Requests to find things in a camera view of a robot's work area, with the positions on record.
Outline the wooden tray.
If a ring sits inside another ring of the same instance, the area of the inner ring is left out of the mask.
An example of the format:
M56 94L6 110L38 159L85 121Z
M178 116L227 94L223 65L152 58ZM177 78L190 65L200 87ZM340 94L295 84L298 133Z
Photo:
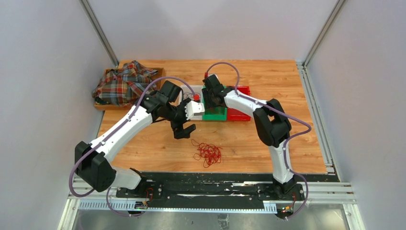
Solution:
M152 77L153 80L163 77L166 75L165 69L164 68L155 68L158 70L157 74ZM111 105L111 104L99 104L97 102L94 103L94 107L99 110L99 111L106 111L106 110L125 110L128 111L133 105L127 105L127 106L117 106L117 105Z

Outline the aluminium frame rail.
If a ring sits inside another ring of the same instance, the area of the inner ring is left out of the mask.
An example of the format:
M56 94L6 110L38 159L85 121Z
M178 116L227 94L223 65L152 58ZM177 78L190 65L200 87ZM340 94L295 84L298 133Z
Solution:
M144 191L114 187L96 192L82 179L73 181L76 193L82 194L80 207L129 212L216 212L270 213L296 211L311 204L355 204L356 198L347 183L298 183L283 194L268 182L231 181L147 181Z

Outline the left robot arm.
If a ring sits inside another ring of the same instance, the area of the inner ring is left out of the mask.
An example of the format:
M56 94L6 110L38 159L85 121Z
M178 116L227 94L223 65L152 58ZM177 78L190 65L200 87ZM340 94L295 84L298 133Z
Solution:
M204 112L200 97L186 97L174 106L181 87L166 81L158 91L143 93L136 104L112 128L90 143L80 142L75 147L75 166L69 176L76 174L93 191L103 192L110 187L127 188L135 198L146 194L147 185L135 169L115 168L111 165L118 152L141 130L158 118L170 122L175 139L189 138L194 124L184 127L194 115Z

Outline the red plastic bin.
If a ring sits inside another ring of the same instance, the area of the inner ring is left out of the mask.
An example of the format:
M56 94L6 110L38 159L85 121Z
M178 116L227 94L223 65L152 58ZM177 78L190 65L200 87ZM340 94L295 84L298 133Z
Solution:
M238 86L237 89L250 96L250 87L249 86ZM241 122L249 122L251 117L237 109L228 108L226 113L226 120L227 121L241 121Z

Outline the white plastic bin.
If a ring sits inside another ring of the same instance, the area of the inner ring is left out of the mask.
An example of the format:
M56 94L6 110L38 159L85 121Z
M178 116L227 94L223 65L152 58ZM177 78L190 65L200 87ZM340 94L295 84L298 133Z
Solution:
M187 87L186 85L181 85L180 87L181 87L181 92L179 94L180 98L179 98L178 102L180 103L181 101L183 101L186 98L190 98L193 101L194 94L192 93L190 88ZM190 85L190 87L199 96L200 102L204 103L203 93L202 93L203 86L202 85Z

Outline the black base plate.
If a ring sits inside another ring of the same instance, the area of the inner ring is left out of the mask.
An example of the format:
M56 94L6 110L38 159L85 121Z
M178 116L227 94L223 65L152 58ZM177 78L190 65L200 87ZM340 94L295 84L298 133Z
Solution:
M278 196L271 173L144 172L136 189L118 188L118 198L139 198L150 207L260 209L264 201L288 204L305 199L297 177L291 192Z

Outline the green plastic bin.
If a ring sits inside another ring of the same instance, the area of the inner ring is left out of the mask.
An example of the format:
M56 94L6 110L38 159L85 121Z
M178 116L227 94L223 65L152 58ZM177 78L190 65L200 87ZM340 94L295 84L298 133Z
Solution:
M226 121L227 108L225 107L213 107L209 108L208 100L206 99L207 90L205 86L202 88L202 100L204 104L205 112L202 115L204 121Z

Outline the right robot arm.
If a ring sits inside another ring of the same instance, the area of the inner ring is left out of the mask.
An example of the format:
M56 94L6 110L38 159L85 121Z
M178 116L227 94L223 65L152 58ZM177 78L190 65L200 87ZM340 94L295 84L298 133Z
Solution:
M214 74L206 77L203 83L203 98L208 108L235 109L254 119L258 137L270 151L274 194L281 200L291 196L297 180L291 172L288 144L284 142L290 137L292 126L288 118L281 115L280 102L259 100L234 87L225 87Z

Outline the plaid shirt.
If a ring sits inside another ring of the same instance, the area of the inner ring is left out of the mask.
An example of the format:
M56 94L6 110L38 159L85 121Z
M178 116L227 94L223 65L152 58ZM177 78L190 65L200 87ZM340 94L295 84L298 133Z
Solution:
M157 69L146 67L136 60L115 69L106 69L91 93L92 98L102 105L134 104L157 72Z

